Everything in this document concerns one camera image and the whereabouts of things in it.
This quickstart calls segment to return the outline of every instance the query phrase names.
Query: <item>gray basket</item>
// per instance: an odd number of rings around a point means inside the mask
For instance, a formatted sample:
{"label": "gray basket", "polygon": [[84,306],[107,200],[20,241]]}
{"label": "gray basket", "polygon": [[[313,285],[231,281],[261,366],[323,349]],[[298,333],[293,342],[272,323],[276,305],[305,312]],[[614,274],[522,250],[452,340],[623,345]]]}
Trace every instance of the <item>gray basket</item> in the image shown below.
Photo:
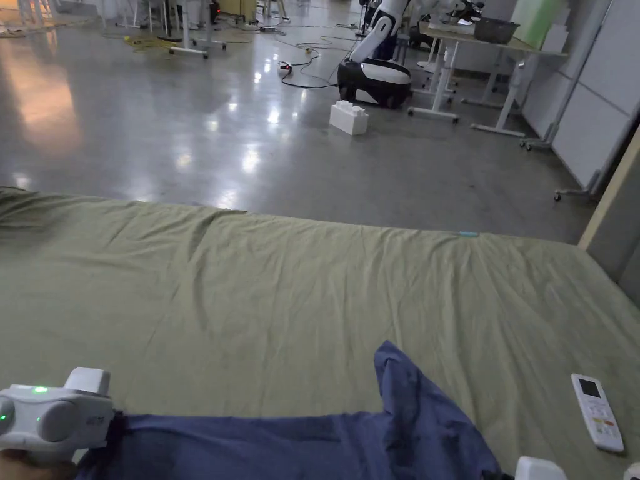
{"label": "gray basket", "polygon": [[474,37],[490,44],[508,44],[520,24],[498,19],[482,18],[476,24]]}

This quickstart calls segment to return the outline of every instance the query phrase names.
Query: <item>green bed sheet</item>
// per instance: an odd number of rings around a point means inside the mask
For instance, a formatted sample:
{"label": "green bed sheet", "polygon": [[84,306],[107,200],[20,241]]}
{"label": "green bed sheet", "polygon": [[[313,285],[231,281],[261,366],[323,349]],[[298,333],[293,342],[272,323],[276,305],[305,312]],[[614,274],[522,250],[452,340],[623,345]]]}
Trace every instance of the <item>green bed sheet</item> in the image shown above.
{"label": "green bed sheet", "polygon": [[[640,312],[574,246],[6,189],[0,271],[2,386],[83,366],[135,413],[377,411],[391,340],[507,471],[640,460]],[[603,382],[626,456],[591,443],[575,372]]]}

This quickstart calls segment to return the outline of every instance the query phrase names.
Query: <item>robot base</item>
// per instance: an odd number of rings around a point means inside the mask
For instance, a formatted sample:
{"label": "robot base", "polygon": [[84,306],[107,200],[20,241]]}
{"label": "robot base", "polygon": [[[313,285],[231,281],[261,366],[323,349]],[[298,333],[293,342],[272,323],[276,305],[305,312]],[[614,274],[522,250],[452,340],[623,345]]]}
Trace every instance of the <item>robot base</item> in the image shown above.
{"label": "robot base", "polygon": [[396,109],[411,94],[411,72],[397,63],[365,59],[343,61],[338,67],[340,100],[353,102],[356,92],[367,92],[378,104]]}

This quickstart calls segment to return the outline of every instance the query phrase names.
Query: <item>white controller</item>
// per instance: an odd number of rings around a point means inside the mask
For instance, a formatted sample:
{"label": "white controller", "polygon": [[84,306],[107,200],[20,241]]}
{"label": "white controller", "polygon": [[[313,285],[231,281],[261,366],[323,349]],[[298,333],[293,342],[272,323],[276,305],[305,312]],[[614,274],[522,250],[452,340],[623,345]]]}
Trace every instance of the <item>white controller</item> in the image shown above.
{"label": "white controller", "polygon": [[602,450],[624,451],[618,423],[600,382],[575,373],[571,375],[571,381],[593,443]]}
{"label": "white controller", "polygon": [[43,465],[74,451],[104,447],[114,416],[109,373],[75,369],[63,388],[12,385],[0,390],[0,448],[29,451]]}

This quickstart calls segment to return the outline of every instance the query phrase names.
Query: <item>hand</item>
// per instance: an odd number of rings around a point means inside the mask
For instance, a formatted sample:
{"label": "hand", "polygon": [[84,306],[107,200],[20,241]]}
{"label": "hand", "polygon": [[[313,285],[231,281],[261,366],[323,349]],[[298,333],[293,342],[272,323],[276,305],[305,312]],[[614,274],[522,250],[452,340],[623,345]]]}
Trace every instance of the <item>hand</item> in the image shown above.
{"label": "hand", "polygon": [[25,450],[0,452],[0,480],[70,480],[76,473],[76,466],[70,461],[37,467],[29,462]]}

